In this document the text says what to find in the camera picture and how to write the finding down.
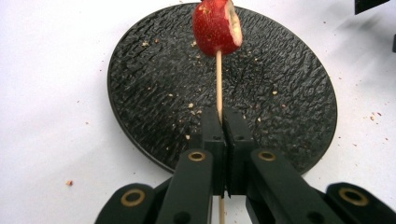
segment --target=food crumb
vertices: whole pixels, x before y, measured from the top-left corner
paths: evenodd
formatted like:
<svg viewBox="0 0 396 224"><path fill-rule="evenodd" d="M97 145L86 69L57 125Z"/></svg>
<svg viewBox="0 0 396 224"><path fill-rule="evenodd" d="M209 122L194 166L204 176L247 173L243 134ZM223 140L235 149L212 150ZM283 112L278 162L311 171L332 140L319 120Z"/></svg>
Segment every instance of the food crumb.
<svg viewBox="0 0 396 224"><path fill-rule="evenodd" d="M143 41L143 44L142 44L143 47L147 47L148 45L149 45L149 42L148 42L148 41L146 41L146 40Z"/></svg>

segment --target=strawberry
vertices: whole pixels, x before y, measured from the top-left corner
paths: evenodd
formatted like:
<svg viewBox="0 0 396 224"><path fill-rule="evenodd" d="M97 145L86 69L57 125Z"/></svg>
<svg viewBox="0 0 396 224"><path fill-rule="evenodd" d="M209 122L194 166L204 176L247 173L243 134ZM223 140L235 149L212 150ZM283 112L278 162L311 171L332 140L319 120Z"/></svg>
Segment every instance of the strawberry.
<svg viewBox="0 0 396 224"><path fill-rule="evenodd" d="M203 0L192 15L192 30L201 51L215 57L242 45L242 30L232 0Z"/></svg>

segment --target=black plate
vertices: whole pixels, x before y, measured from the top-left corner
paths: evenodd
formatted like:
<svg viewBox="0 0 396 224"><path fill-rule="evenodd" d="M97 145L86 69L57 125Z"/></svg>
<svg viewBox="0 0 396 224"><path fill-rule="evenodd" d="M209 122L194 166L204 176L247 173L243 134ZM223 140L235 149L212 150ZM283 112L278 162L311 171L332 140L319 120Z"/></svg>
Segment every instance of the black plate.
<svg viewBox="0 0 396 224"><path fill-rule="evenodd" d="M169 171L187 149L186 135L199 132L200 112L216 105L215 59L192 44L196 6L168 7L139 21L116 46L108 69L108 94L120 126ZM223 57L224 106L245 115L263 148L282 151L304 173L334 135L332 83L290 30L256 12L236 11L244 42Z"/></svg>

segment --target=wooden stick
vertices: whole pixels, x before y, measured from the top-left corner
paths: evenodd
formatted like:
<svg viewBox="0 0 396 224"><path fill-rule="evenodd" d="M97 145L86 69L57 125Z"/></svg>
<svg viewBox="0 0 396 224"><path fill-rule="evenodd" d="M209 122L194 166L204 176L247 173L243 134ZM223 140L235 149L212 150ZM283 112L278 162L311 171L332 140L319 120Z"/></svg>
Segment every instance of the wooden stick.
<svg viewBox="0 0 396 224"><path fill-rule="evenodd" d="M217 109L219 113L219 120L222 124L222 75L221 75L221 50L216 52L216 92L217 92ZM224 216L224 199L219 196L219 223L225 223Z"/></svg>
<svg viewBox="0 0 396 224"><path fill-rule="evenodd" d="M219 120L222 124L222 77L221 77L221 50L216 53L216 92L217 92L217 108L219 113Z"/></svg>

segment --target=white table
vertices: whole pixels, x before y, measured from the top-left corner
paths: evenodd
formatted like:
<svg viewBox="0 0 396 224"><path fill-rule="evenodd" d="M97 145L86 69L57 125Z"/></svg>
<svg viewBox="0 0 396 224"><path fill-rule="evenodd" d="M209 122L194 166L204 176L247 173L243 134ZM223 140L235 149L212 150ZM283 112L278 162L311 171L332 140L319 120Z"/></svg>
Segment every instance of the white table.
<svg viewBox="0 0 396 224"><path fill-rule="evenodd" d="M189 2L198 1L0 2L2 223L93 223L116 189L171 176L121 130L107 67L132 25ZM335 137L304 179L320 190L359 185L396 210L396 1L357 16L352 0L234 3L293 31L331 77ZM227 223L249 223L244 197L227 199L226 211Z"/></svg>

